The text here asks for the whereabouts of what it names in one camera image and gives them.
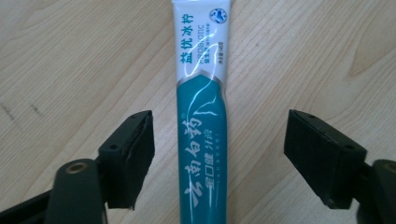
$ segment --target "teal label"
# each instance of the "teal label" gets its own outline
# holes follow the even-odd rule
[[[177,88],[180,222],[226,223],[227,118],[221,87],[197,76]]]

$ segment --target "wood grain surface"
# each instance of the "wood grain surface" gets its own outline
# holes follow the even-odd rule
[[[333,211],[283,154],[289,109],[314,114],[396,160],[396,1],[235,0],[227,80],[229,223],[356,223]],[[178,223],[170,0],[0,2],[0,210],[95,158],[151,109],[156,155],[134,211],[110,223]]]

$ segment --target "black bracket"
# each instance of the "black bracket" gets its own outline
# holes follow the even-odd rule
[[[108,208],[134,208],[154,157],[151,111],[132,115],[99,156],[62,166],[53,189],[0,213],[0,223],[107,223]]]
[[[289,113],[285,155],[331,209],[360,204],[358,222],[396,223],[396,162],[364,162],[367,150],[323,120]]]

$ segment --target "logo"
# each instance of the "logo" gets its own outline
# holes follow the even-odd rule
[[[210,12],[210,19],[218,24],[222,24],[227,21],[227,13],[222,8],[215,8]]]

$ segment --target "white and teal toothpaste tube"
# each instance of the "white and teal toothpaste tube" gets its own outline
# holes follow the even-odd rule
[[[226,81],[231,0],[173,0],[180,223],[227,222]]]

